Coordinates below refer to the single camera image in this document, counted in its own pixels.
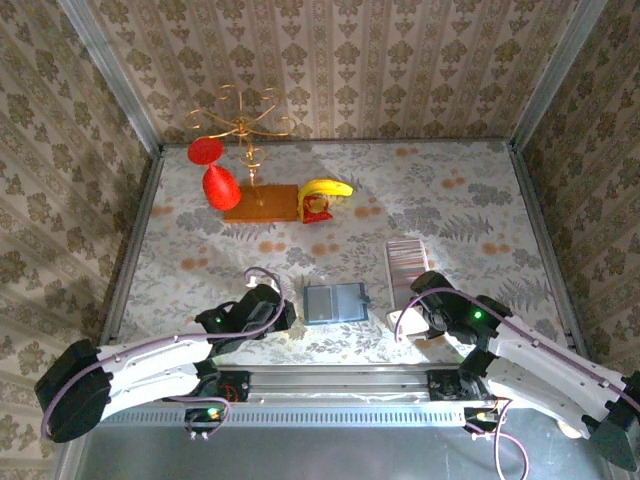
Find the aluminium mounting rail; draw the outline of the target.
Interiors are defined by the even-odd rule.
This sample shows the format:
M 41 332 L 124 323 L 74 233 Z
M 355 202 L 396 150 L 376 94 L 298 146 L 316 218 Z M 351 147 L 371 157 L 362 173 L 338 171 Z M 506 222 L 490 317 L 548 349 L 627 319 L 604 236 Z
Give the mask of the aluminium mounting rail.
M 355 403 L 430 402 L 427 372 L 458 369 L 447 364 L 254 365 L 219 366 L 217 371 L 248 371 L 246 402 L 275 399 L 345 400 Z

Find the white plastic basket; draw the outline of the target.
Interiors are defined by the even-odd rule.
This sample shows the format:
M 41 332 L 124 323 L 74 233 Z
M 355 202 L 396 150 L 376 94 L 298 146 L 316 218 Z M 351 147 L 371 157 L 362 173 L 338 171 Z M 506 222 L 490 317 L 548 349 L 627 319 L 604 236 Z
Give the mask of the white plastic basket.
M 412 283 L 427 271 L 427 255 L 423 242 L 417 238 L 392 239 L 384 246 L 386 274 L 390 292 L 391 310 L 386 314 L 386 323 L 391 332 L 403 308 L 414 298 Z M 402 317 L 398 337 L 401 341 L 435 339 L 442 331 L 431 327 L 426 321 L 426 310 L 417 303 Z

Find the aluminium table edge rail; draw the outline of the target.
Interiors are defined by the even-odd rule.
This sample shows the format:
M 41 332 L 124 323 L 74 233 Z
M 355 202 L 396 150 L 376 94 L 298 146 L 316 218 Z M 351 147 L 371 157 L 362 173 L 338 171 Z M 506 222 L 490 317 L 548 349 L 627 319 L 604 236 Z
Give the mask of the aluminium table edge rail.
M 541 260 L 547 274 L 551 293 L 553 294 L 559 318 L 563 325 L 564 337 L 568 344 L 571 345 L 579 355 L 588 357 L 588 350 L 584 343 L 579 322 L 524 157 L 522 153 L 510 143 L 507 143 L 507 147 Z
M 103 304 L 104 323 L 100 344 L 118 339 L 163 166 L 164 147 L 160 146 L 145 166 L 133 204 L 135 216 L 120 244 Z

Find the blue card holder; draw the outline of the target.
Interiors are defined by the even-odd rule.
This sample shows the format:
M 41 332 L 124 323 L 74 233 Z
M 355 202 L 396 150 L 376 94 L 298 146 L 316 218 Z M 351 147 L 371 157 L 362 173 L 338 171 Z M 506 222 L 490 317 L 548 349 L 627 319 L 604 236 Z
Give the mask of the blue card holder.
M 368 321 L 369 303 L 362 282 L 305 286 L 304 321 L 307 325 Z

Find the red wine glass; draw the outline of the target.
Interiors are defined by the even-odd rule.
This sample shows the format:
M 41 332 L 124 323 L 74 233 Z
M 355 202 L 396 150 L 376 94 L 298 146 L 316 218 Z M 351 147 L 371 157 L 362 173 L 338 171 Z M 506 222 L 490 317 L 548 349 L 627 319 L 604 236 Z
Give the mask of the red wine glass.
M 219 211 L 231 210 L 241 200 L 236 179 L 218 164 L 224 152 L 221 140 L 213 137 L 198 138 L 187 150 L 187 157 L 193 164 L 206 166 L 202 188 L 209 205 Z

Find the grey metal shelf plate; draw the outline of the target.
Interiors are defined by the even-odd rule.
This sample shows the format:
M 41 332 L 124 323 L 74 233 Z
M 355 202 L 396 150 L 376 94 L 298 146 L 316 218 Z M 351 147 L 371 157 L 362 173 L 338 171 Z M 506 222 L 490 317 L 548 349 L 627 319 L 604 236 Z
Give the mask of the grey metal shelf plate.
M 491 442 L 459 428 L 103 427 L 56 480 L 498 480 Z

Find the floral tablecloth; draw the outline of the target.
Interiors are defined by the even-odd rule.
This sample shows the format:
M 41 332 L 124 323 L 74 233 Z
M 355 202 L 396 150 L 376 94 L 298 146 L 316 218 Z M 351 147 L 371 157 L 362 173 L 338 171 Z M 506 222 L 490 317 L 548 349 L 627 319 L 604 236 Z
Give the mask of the floral tablecloth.
M 490 296 L 546 337 L 566 329 L 506 145 L 481 142 L 300 142 L 269 145 L 263 184 L 304 185 L 334 178 L 352 186 L 330 201 L 331 219 L 229 224 L 202 190 L 203 169 L 169 147 L 151 190 L 141 250 L 114 341 L 196 330 L 196 316 L 246 290 L 244 271 L 278 275 L 296 306 L 310 285 L 360 282 L 364 321 L 311 325 L 248 342 L 226 364 L 453 363 L 467 347 L 449 336 L 396 342 L 388 312 L 390 241 L 421 243 L 431 269 L 468 294 Z

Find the small circuit board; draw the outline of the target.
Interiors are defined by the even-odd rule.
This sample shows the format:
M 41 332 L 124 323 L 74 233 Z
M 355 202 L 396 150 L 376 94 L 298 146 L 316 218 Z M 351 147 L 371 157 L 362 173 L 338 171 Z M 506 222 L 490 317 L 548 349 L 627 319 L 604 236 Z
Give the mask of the small circuit board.
M 207 407 L 186 412 L 185 430 L 191 441 L 208 441 L 226 420 L 225 407 Z
M 505 420 L 506 412 L 497 407 L 494 408 L 470 408 L 463 410 L 465 424 L 463 429 L 470 434 L 473 440 L 495 440 L 500 421 Z

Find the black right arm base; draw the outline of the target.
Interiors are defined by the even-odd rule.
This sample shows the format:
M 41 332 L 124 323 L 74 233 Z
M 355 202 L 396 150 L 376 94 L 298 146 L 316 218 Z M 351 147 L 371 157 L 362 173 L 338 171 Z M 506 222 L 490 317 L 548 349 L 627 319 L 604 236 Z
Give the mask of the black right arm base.
M 494 398 L 477 375 L 459 369 L 429 370 L 427 386 L 432 401 L 474 401 Z

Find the stack of credit cards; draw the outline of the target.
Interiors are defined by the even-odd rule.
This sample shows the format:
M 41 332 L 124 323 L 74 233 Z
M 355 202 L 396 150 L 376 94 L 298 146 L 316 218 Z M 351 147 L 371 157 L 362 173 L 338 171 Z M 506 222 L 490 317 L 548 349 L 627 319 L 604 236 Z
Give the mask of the stack of credit cards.
M 386 244 L 390 283 L 410 285 L 427 270 L 427 256 L 419 239 L 393 240 Z

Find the yellow banana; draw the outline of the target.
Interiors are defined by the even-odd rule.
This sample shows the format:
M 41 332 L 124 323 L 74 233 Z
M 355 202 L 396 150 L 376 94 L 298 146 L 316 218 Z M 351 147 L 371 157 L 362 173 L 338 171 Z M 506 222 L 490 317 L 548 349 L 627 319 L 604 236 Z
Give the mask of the yellow banana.
M 303 209 L 304 199 L 308 196 L 321 194 L 329 196 L 349 197 L 353 194 L 354 188 L 342 181 L 330 178 L 313 179 L 299 189 L 298 207 Z

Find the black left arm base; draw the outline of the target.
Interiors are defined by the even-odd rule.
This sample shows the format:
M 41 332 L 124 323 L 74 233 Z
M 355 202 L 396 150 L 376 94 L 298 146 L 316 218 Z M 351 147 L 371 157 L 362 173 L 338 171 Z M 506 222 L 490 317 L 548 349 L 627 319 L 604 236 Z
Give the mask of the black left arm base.
M 167 401 L 200 402 L 221 398 L 230 403 L 246 402 L 250 392 L 248 371 L 217 371 L 205 375 L 188 394 L 165 397 Z

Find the aluminium frame post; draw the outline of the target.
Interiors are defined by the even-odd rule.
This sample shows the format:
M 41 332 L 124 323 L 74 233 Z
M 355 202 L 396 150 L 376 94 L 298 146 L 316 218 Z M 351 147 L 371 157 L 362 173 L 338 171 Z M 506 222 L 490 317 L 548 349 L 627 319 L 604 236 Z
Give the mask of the aluminium frame post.
M 126 75 L 123 62 L 116 56 L 116 47 L 108 40 L 99 25 L 88 0 L 58 1 L 137 138 L 151 156 L 158 157 L 163 142 L 152 125 L 142 97 L 135 91 L 132 81 Z
M 551 105 L 608 0 L 579 0 L 515 127 L 510 145 L 522 151 Z

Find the red yellow snack bag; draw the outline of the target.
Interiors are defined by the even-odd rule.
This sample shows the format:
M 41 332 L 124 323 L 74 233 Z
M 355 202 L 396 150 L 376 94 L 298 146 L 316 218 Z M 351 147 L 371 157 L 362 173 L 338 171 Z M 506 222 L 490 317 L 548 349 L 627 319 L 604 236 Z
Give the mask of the red yellow snack bag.
M 319 223 L 333 218 L 333 215 L 329 212 L 329 201 L 323 196 L 306 196 L 301 201 L 300 207 L 303 224 Z

